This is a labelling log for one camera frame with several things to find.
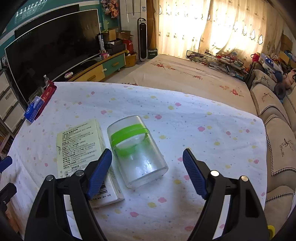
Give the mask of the yellow rim trash bin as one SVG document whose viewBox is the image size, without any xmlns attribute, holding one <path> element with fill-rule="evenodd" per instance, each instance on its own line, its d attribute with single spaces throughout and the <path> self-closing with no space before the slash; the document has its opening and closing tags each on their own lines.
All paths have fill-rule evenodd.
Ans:
<svg viewBox="0 0 296 241">
<path fill-rule="evenodd" d="M 272 240 L 275 236 L 275 227 L 273 225 L 268 225 L 268 234 L 269 234 L 269 240 Z"/>
</svg>

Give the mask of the white drawer unit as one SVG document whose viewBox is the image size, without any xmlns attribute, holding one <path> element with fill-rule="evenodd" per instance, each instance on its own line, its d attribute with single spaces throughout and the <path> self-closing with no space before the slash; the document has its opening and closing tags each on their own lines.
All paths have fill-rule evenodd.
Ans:
<svg viewBox="0 0 296 241">
<path fill-rule="evenodd" d="M 19 127 L 24 121 L 24 109 L 13 90 L 12 83 L 9 79 L 9 73 L 1 70 L 1 124 L 11 135 L 16 135 Z"/>
</svg>

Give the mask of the pale yellow paper box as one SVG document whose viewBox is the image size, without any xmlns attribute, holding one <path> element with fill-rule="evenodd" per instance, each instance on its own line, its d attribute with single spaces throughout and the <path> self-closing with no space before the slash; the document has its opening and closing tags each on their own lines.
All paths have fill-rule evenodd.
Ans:
<svg viewBox="0 0 296 241">
<path fill-rule="evenodd" d="M 58 133 L 56 147 L 58 178 L 65 178 L 98 160 L 106 145 L 101 126 L 93 119 Z M 124 199 L 114 170 L 109 167 L 98 194 L 89 201 L 90 205 L 99 208 Z"/>
</svg>

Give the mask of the floral white tablecloth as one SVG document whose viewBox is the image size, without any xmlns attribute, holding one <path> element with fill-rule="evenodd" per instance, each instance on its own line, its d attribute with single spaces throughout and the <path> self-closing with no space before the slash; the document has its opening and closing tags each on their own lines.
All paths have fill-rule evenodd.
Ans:
<svg viewBox="0 0 296 241">
<path fill-rule="evenodd" d="M 88 121 L 100 125 L 124 196 L 94 210 L 108 240 L 188 239 L 205 202 L 185 169 L 185 149 L 225 177 L 246 176 L 265 204 L 265 128 L 253 114 L 175 91 L 59 83 L 37 120 L 24 122 L 2 174 L 2 185 L 17 188 L 9 207 L 21 234 L 45 177 L 77 169 L 60 161 L 59 134 Z"/>
</svg>

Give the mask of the blue tissue pack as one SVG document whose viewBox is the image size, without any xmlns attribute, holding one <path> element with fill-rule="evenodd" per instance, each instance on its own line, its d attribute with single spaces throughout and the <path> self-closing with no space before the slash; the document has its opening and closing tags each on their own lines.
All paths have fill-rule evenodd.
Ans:
<svg viewBox="0 0 296 241">
<path fill-rule="evenodd" d="M 28 106 L 26 112 L 24 113 L 24 117 L 29 123 L 32 123 L 35 120 L 35 117 L 37 116 L 43 104 L 43 99 L 41 99 L 41 97 L 39 96 L 35 96 L 33 101 Z"/>
</svg>

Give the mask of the red flat packet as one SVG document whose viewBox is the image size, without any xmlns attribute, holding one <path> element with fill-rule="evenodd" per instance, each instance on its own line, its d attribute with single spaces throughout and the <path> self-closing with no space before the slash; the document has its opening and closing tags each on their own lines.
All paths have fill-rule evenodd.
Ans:
<svg viewBox="0 0 296 241">
<path fill-rule="evenodd" d="M 43 112 L 44 108 L 48 104 L 49 100 L 53 96 L 56 89 L 57 89 L 56 85 L 52 81 L 49 81 L 47 88 L 45 89 L 45 91 L 41 95 L 41 99 L 43 100 L 44 103 L 41 106 L 41 108 L 39 109 L 39 111 L 35 117 L 35 120 L 41 115 L 41 113 Z"/>
</svg>

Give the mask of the clear jar green band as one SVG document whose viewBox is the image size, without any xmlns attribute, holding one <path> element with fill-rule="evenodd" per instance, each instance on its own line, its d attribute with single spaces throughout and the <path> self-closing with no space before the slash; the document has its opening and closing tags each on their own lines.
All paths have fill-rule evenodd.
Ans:
<svg viewBox="0 0 296 241">
<path fill-rule="evenodd" d="M 138 115 L 122 118 L 107 128 L 110 147 L 127 188 L 161 178 L 169 167 L 151 132 Z"/>
</svg>

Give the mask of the beige sofa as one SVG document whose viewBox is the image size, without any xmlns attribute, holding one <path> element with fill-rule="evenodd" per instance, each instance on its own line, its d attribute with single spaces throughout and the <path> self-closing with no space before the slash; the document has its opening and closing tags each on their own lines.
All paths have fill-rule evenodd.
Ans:
<svg viewBox="0 0 296 241">
<path fill-rule="evenodd" d="M 267 139 L 267 224 L 278 233 L 295 206 L 295 79 L 275 82 L 261 70 L 252 72 L 249 84 L 257 115 Z"/>
</svg>

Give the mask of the clear water bottle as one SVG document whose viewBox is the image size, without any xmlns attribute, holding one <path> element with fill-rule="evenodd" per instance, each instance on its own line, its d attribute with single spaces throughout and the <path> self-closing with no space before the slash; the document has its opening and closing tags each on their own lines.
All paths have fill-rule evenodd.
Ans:
<svg viewBox="0 0 296 241">
<path fill-rule="evenodd" d="M 49 85 L 49 81 L 50 81 L 49 78 L 46 75 L 44 75 L 44 82 L 46 86 Z"/>
</svg>

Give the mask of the pile of plush toys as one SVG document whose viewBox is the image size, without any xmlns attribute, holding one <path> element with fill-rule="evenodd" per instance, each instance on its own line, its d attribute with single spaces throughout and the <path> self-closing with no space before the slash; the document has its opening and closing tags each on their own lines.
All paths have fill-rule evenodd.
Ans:
<svg viewBox="0 0 296 241">
<path fill-rule="evenodd" d="M 288 73 L 285 73 L 280 66 L 280 63 L 276 63 L 276 60 L 272 60 L 264 53 L 260 54 L 259 62 L 257 62 L 263 69 L 252 70 L 251 76 L 253 80 L 251 82 L 251 88 L 257 84 L 263 84 L 269 88 L 276 97 L 283 101 L 287 96 L 287 91 L 293 84 L 295 84 L 295 69 L 291 69 Z"/>
</svg>

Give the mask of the yellow green tv cabinet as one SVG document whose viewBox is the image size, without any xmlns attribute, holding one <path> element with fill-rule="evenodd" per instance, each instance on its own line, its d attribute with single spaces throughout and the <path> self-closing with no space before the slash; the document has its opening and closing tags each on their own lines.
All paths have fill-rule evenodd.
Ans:
<svg viewBox="0 0 296 241">
<path fill-rule="evenodd" d="M 125 54 L 123 50 L 106 59 L 103 59 L 87 69 L 80 71 L 68 79 L 70 82 L 100 82 L 113 73 L 120 71 L 125 66 Z"/>
</svg>

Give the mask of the large curved television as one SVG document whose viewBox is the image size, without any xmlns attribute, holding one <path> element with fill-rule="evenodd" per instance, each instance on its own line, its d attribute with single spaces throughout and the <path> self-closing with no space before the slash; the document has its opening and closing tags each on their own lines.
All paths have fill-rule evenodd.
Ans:
<svg viewBox="0 0 296 241">
<path fill-rule="evenodd" d="M 16 86 L 25 101 L 69 69 L 99 53 L 97 9 L 78 11 L 42 23 L 5 48 Z"/>
</svg>

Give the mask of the beige floral bed mat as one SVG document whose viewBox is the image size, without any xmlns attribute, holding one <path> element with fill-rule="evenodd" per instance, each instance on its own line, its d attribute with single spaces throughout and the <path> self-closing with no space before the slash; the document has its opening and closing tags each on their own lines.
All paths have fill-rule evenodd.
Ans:
<svg viewBox="0 0 296 241">
<path fill-rule="evenodd" d="M 246 84 L 205 65 L 169 55 L 122 68 L 105 82 L 173 90 L 218 101 L 256 115 Z"/>
</svg>

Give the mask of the cream window curtains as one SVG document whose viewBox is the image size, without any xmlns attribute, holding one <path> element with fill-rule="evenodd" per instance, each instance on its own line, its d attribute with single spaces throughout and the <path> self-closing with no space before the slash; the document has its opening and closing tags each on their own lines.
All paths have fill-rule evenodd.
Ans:
<svg viewBox="0 0 296 241">
<path fill-rule="evenodd" d="M 160 54 L 233 54 L 245 64 L 276 53 L 285 23 L 267 1 L 159 1 L 157 14 Z"/>
</svg>

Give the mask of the artificial flower decoration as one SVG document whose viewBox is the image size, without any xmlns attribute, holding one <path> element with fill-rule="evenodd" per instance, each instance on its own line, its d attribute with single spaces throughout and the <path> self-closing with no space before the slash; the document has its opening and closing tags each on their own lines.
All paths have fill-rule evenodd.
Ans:
<svg viewBox="0 0 296 241">
<path fill-rule="evenodd" d="M 101 0 L 104 13 L 111 18 L 117 18 L 119 15 L 119 0 Z"/>
</svg>

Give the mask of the black tower fan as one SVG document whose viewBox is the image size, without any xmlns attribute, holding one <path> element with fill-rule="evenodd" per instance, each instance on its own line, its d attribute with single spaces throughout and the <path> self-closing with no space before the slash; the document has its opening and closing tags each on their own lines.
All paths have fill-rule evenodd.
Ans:
<svg viewBox="0 0 296 241">
<path fill-rule="evenodd" d="M 138 57 L 144 62 L 147 60 L 147 22 L 144 18 L 137 20 Z"/>
</svg>

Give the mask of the white standing air conditioner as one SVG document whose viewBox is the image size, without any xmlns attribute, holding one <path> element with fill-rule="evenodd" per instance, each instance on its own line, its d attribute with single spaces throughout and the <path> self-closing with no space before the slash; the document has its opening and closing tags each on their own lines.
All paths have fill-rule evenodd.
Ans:
<svg viewBox="0 0 296 241">
<path fill-rule="evenodd" d="M 133 36 L 137 35 L 137 20 L 147 17 L 146 0 L 120 0 L 120 23 L 122 30 L 128 30 Z"/>
</svg>

